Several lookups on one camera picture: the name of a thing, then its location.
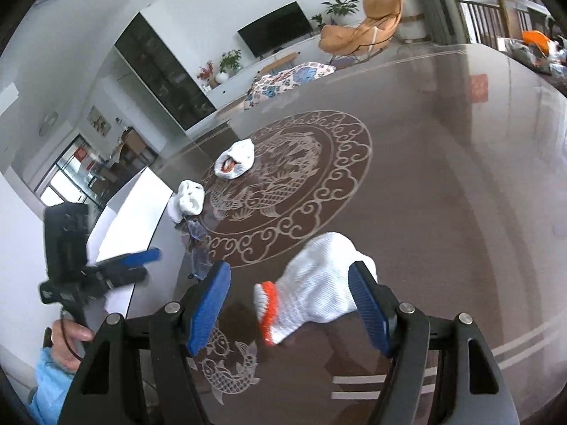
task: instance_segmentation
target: black cabinet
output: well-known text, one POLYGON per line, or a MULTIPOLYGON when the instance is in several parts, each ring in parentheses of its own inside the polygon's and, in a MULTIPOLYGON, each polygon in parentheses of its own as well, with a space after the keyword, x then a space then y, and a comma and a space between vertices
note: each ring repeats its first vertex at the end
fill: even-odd
POLYGON ((141 14, 115 46, 184 130, 216 110, 141 14))

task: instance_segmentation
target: silver bolt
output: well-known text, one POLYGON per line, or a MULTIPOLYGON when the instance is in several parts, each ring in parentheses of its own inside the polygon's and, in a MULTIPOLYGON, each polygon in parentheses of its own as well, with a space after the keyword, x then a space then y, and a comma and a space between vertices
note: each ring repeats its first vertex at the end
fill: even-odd
POLYGON ((471 324, 472 323, 472 316, 469 315, 468 313, 461 313, 459 315, 459 320, 460 320, 461 323, 471 324))
POLYGON ((410 304, 409 302, 402 302, 402 303, 400 303, 400 311, 402 313, 410 314, 410 313, 413 313, 413 312, 416 311, 416 306, 413 305, 413 304, 410 304))
POLYGON ((120 321, 120 314, 119 313, 111 313, 107 316, 107 323, 108 324, 116 324, 120 321))
POLYGON ((169 302, 165 306, 165 312, 170 314, 177 313, 180 309, 181 309, 181 305, 179 305, 179 302, 169 302))

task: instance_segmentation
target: television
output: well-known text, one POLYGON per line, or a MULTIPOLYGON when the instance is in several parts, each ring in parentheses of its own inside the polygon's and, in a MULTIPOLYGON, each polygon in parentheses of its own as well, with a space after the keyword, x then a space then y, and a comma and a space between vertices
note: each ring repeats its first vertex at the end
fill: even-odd
POLYGON ((238 33, 253 55, 259 57, 312 31, 311 24, 294 1, 248 24, 238 33))

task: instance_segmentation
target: blue sleeve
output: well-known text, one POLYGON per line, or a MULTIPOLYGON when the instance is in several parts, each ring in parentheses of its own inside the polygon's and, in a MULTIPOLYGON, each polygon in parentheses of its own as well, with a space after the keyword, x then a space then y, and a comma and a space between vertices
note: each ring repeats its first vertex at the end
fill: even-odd
POLYGON ((36 365, 36 378, 38 391, 27 405, 29 413, 39 425, 57 425, 73 374, 51 358, 50 348, 44 348, 36 365))

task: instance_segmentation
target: brown table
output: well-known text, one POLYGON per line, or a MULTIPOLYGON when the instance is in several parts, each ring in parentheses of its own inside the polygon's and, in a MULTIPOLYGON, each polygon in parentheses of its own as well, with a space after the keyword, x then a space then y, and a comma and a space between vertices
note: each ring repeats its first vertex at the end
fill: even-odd
MULTIPOLYGON (((308 323, 275 347, 263 344, 254 314, 253 285, 277 280, 307 238, 328 231, 372 257, 400 300, 433 316, 470 313, 521 418, 565 385, 566 99, 483 45, 403 46, 393 62, 379 59, 237 115, 158 171, 174 189, 203 182, 200 221, 214 258, 233 267, 216 342, 192 369, 215 424, 368 418, 388 362, 356 312, 308 323), (340 123, 325 128, 325 119, 340 123), (230 183, 208 169, 225 132, 252 136, 258 149, 253 170, 230 183)), ((424 379, 417 423, 433 382, 424 379)))

